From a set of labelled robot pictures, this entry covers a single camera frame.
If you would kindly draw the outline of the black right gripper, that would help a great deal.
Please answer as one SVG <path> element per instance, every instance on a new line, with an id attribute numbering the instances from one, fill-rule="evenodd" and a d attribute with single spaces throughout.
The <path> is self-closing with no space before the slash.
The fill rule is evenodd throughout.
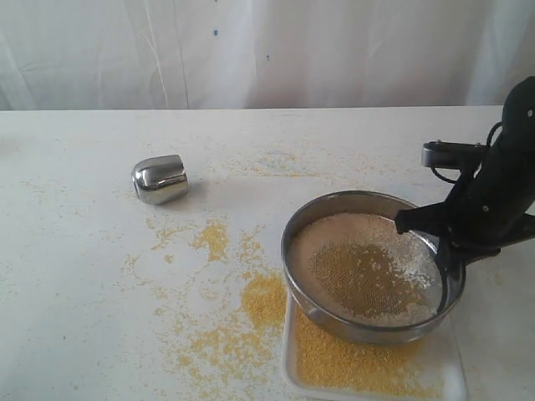
<path id="1" fill-rule="evenodd" d="M 506 246 L 534 238 L 534 159 L 487 162 L 452 209 L 447 222 L 442 203 L 400 210 L 395 216 L 399 234 L 420 231 L 447 235 L 439 240 L 435 257 L 441 277 L 437 313 L 445 314 L 459 293 L 460 267 L 496 256 Z"/>

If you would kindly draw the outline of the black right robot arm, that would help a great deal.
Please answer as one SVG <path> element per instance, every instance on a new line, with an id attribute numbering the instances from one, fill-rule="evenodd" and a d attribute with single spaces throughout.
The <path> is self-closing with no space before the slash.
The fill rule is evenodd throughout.
<path id="1" fill-rule="evenodd" d="M 460 296 L 449 286 L 464 280 L 467 265 L 534 238 L 534 217 L 527 213 L 534 202 L 534 78 L 511 90 L 485 144 L 430 141 L 423 145 L 422 164 L 433 173 L 460 173 L 442 202 L 395 217 L 400 234 L 437 237 L 443 311 Z"/>

